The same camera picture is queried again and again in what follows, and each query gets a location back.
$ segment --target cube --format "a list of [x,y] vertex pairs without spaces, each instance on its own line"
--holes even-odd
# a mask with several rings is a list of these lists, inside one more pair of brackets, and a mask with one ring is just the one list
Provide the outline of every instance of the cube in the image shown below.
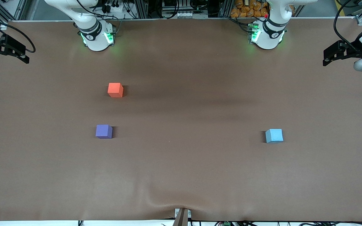
[[124,87],[121,83],[108,83],[108,95],[111,97],[122,97],[124,92]]
[[266,143],[282,143],[282,129],[270,129],[266,131]]
[[97,125],[96,137],[100,139],[111,139],[112,138],[112,127],[109,125]]

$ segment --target orange cube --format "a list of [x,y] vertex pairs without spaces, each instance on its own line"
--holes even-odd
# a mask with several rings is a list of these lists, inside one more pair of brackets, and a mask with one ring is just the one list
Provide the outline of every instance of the orange cube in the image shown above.
[[108,83],[108,95],[111,97],[122,97],[124,92],[124,87],[121,86],[121,83]]

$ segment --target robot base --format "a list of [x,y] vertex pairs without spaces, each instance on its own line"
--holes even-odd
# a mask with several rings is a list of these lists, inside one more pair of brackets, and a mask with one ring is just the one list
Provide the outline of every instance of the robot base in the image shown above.
[[249,30],[252,31],[252,34],[248,34],[248,40],[250,44],[254,43],[259,48],[264,50],[271,50],[275,48],[283,39],[284,31],[279,37],[273,39],[263,30],[263,22],[260,20],[254,21],[252,24],[249,24]]
[[105,20],[99,20],[102,25],[101,32],[96,36],[95,40],[88,40],[83,37],[83,43],[93,51],[103,51],[109,46],[114,46],[116,26]]

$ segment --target brown table surface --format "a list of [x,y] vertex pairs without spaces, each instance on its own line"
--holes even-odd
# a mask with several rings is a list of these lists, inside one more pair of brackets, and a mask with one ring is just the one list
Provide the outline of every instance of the brown table surface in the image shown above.
[[322,66],[332,23],[291,20],[265,51],[228,20],[124,22],[103,52],[72,23],[12,23],[37,52],[0,56],[0,220],[362,221],[362,73]]

